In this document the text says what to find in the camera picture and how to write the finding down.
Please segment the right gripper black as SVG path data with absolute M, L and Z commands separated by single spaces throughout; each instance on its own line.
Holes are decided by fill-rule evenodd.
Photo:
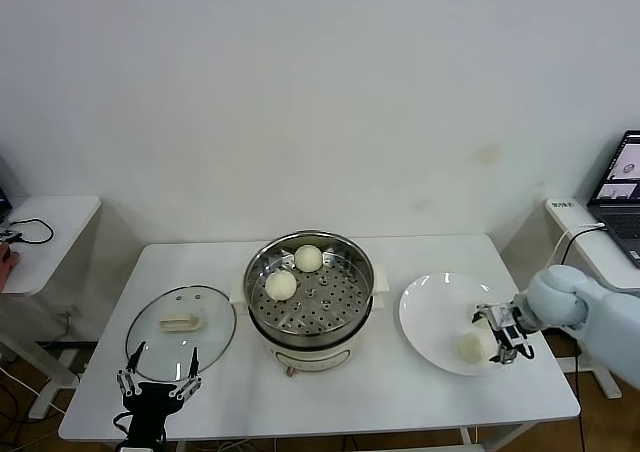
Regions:
M 528 336 L 540 330 L 540 320 L 534 314 L 526 297 L 514 297 L 510 302 L 511 316 L 514 323 L 516 337 L 512 339 L 512 345 L 500 343 L 495 355 L 489 361 L 508 365 L 514 362 L 518 356 L 517 348 L 529 348 Z M 486 320 L 491 322 L 494 318 L 494 306 L 492 304 L 477 304 L 473 310 L 472 321 Z

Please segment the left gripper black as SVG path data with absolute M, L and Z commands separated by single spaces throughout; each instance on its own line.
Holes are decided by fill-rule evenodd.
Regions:
M 173 384 L 136 381 L 137 367 L 146 342 L 142 341 L 129 357 L 126 367 L 116 374 L 123 406 L 131 413 L 127 439 L 129 441 L 161 441 L 166 438 L 166 419 L 183 407 L 201 387 L 198 348 L 192 351 L 186 381 L 176 389 Z

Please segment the person hand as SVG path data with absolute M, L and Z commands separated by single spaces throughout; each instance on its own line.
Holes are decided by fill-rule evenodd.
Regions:
M 6 242 L 0 247 L 0 291 L 3 291 L 6 283 L 17 264 L 20 261 L 20 254 L 13 251 Z

